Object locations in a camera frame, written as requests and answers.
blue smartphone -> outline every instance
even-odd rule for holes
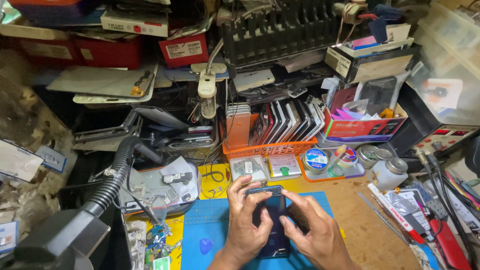
[[[281,185],[273,185],[267,187],[260,187],[250,189],[245,192],[245,198],[249,194],[258,192],[272,192],[272,196],[266,201],[260,202],[253,211],[252,222],[255,226],[259,227],[260,211],[263,207],[267,208],[268,214],[273,221],[273,227],[268,236],[267,244],[260,250],[258,259],[265,258],[283,258],[290,255],[290,239],[285,235],[283,225],[280,223],[280,216],[286,216],[287,200],[280,192],[283,187]]]

metal ruler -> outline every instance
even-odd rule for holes
[[[359,192],[359,196],[367,203],[367,205],[388,225],[388,227],[390,227],[390,229],[392,229],[392,231],[394,231],[398,237],[400,237],[400,239],[403,240],[403,242],[405,242],[405,244],[409,245],[410,243],[405,239],[405,237],[403,236],[403,234],[401,234],[400,232],[398,232],[395,227],[390,223],[390,221],[388,221],[388,219],[386,217],[384,217],[380,211],[361,193]]]

white plastic bottle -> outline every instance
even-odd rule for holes
[[[370,182],[380,191],[395,189],[408,178],[408,165],[399,158],[381,160],[367,173]]]

hand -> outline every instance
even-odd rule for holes
[[[285,235],[311,264],[325,270],[360,269],[348,256],[338,224],[312,196],[301,197],[285,189],[282,194],[295,203],[308,220],[310,231],[303,235],[291,220],[285,216],[280,217]]]
[[[257,204],[270,198],[272,193],[254,193],[245,199],[247,190],[261,185],[261,182],[248,183],[251,179],[251,175],[241,176],[227,189],[230,207],[228,236],[224,247],[217,253],[209,269],[240,269],[255,258],[268,241],[273,221],[266,208],[261,210],[261,223],[258,228],[252,223],[252,215]]]

orange plastic basket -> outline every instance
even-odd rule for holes
[[[258,113],[252,114],[250,119],[250,129],[253,127],[253,123],[258,118]],[[286,142],[286,143],[276,143],[276,144],[267,144],[259,145],[252,147],[243,147],[236,149],[229,149],[225,145],[225,142],[222,144],[223,153],[227,156],[227,159],[232,158],[242,158],[254,155],[261,155],[262,157],[266,156],[275,156],[275,155],[284,155],[284,154],[295,154],[295,156],[300,155],[305,152],[307,149],[311,148],[312,145],[318,143],[317,138],[313,137],[311,141],[306,142]]]

